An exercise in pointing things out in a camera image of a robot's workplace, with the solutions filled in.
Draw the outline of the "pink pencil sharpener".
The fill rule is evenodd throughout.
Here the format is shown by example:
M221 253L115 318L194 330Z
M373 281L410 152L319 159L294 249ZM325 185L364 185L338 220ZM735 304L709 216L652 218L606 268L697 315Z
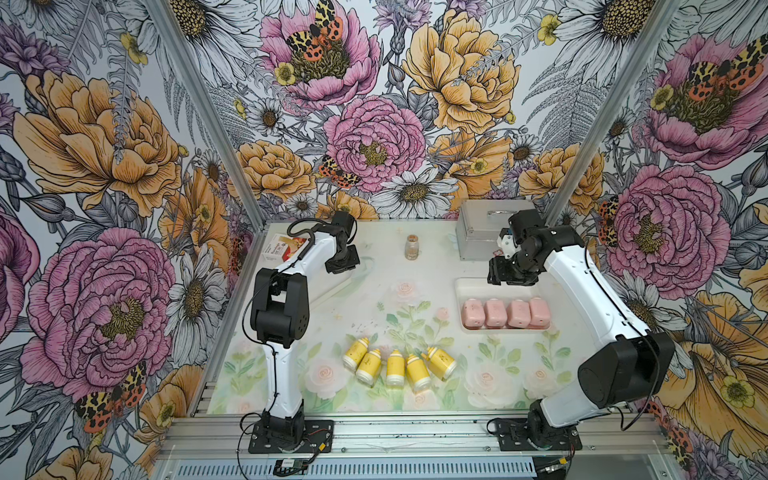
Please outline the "pink pencil sharpener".
M540 297L530 299L529 310L531 317L529 322L530 329L546 330L550 327L552 315L549 305L544 299Z
M527 329L531 324L529 303L524 300L512 300L507 307L507 326L512 329Z
M484 303L485 326L489 329L503 329L508 322L508 314L505 303L496 298Z
M479 330L485 326L486 313L482 301L469 298L461 309L462 325L469 330Z

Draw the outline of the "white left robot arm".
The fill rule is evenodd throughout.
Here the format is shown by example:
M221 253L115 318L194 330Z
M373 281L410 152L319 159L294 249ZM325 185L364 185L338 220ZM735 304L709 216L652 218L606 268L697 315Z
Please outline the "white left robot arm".
M295 344L308 330L311 305L340 287L360 264L356 233L357 220L344 211L329 220L296 220L286 235L300 242L298 249L278 266L255 274L243 332L255 333L251 341L270 362L270 399L251 434L251 453L268 447L295 451L307 441Z

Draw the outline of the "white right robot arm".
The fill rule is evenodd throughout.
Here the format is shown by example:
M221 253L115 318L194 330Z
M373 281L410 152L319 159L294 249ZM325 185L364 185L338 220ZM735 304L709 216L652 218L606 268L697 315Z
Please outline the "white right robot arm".
M535 209L521 210L508 222L497 241L502 253L489 262L489 284L530 287L541 275L550 276L592 340L592 353L575 380L529 408L527 439L548 449L609 407L650 401L662 387L675 343L652 332L620 299L573 227L548 226Z

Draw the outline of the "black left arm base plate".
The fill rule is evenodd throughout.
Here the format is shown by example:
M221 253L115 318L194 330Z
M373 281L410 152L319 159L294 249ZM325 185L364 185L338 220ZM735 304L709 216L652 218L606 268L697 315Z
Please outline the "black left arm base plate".
M250 433L247 451L250 454L327 453L332 449L334 427L333 420L259 420Z

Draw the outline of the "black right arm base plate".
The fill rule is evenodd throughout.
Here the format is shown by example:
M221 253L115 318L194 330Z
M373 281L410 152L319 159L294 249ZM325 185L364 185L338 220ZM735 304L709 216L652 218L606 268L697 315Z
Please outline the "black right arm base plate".
M522 417L492 418L486 431L503 452L571 452L583 448L575 426L552 428Z

